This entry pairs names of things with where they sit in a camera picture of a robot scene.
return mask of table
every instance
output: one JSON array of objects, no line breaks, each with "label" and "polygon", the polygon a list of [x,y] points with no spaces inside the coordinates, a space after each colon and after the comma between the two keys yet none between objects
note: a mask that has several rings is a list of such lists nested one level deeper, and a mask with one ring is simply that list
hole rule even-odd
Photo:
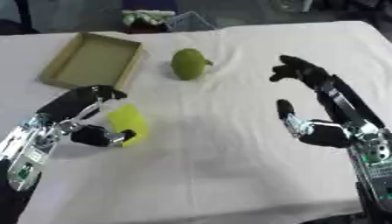
[{"label": "table", "polygon": [[[146,53],[118,102],[136,105],[149,135],[129,148],[65,140],[20,224],[293,224],[361,210],[344,150],[302,144],[277,119],[277,99],[326,119],[299,81],[268,81],[282,53],[338,74],[391,126],[392,45],[362,22],[232,27],[218,31],[104,35],[142,41]],[[37,75],[74,34],[0,38],[3,137],[64,90]],[[214,66],[180,81],[168,61],[184,47]]]}]

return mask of robotic hand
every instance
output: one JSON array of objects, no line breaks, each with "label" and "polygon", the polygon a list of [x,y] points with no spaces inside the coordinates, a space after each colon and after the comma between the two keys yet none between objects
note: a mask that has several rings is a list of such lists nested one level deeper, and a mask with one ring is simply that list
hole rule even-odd
[{"label": "robotic hand", "polygon": [[292,78],[312,89],[332,122],[301,120],[286,100],[279,119],[301,142],[347,148],[359,182],[358,193],[371,223],[392,223],[392,134],[380,118],[337,75],[305,60],[281,56],[270,81]]},{"label": "robotic hand", "polygon": [[99,112],[102,103],[127,97],[110,86],[79,87],[40,108],[0,143],[0,222],[14,224],[25,210],[50,153],[61,137],[76,143],[110,146],[134,137],[128,129],[109,133],[79,124]]}]

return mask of robotic finger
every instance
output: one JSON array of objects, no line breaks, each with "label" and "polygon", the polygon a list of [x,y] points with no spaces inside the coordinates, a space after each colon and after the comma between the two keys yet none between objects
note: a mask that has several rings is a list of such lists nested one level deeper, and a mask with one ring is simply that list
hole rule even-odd
[{"label": "robotic finger", "polygon": [[350,146],[350,135],[339,124],[322,120],[301,120],[296,117],[293,106],[286,100],[278,100],[276,106],[279,119],[299,141],[336,148]]}]

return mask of black fingertip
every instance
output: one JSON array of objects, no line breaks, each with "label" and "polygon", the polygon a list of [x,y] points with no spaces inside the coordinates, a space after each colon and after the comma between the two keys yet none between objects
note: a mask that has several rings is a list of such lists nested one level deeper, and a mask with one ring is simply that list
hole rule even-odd
[{"label": "black fingertip", "polygon": [[292,56],[285,55],[285,54],[281,55],[281,56],[279,57],[279,59],[280,59],[284,64],[290,64],[290,63],[292,63],[293,61],[299,60],[299,58],[292,57]]},{"label": "black fingertip", "polygon": [[130,140],[132,137],[135,137],[137,133],[131,129],[126,129],[122,131],[124,134],[124,142]]},{"label": "black fingertip", "polygon": [[278,74],[273,74],[271,77],[269,77],[269,81],[272,81],[272,82],[277,82],[280,80],[281,80],[281,77]]},{"label": "black fingertip", "polygon": [[294,108],[291,103],[287,100],[277,100],[276,101],[277,113],[279,115],[279,119],[286,119],[289,114],[295,115]]},{"label": "black fingertip", "polygon": [[115,94],[115,98],[117,99],[117,100],[119,100],[119,99],[123,99],[123,98],[127,98],[127,94],[125,94],[124,92],[122,92],[122,91],[118,91],[118,90],[115,90],[114,89],[114,94]]}]

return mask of black glove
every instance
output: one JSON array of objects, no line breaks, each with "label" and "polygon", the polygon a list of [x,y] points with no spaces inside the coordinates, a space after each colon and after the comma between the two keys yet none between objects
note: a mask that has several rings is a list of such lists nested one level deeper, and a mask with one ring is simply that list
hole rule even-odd
[{"label": "black glove", "polygon": [[37,187],[37,183],[25,192],[16,192],[8,183],[7,171],[10,161],[5,159],[0,161],[0,223],[15,224],[19,215],[25,210],[32,194]]},{"label": "black glove", "polygon": [[315,66],[306,60],[287,55],[280,56],[282,66],[274,66],[274,74],[269,78],[272,82],[285,78],[302,81],[308,88],[317,90],[331,75],[322,67]]},{"label": "black glove", "polygon": [[[97,102],[98,97],[102,99],[102,102],[105,102],[110,99],[122,99],[127,95],[111,86],[78,87],[49,102],[40,108],[37,113],[48,114],[52,122],[59,123],[77,116],[83,109]],[[93,111],[83,119],[88,119],[98,112],[98,110]]]}]

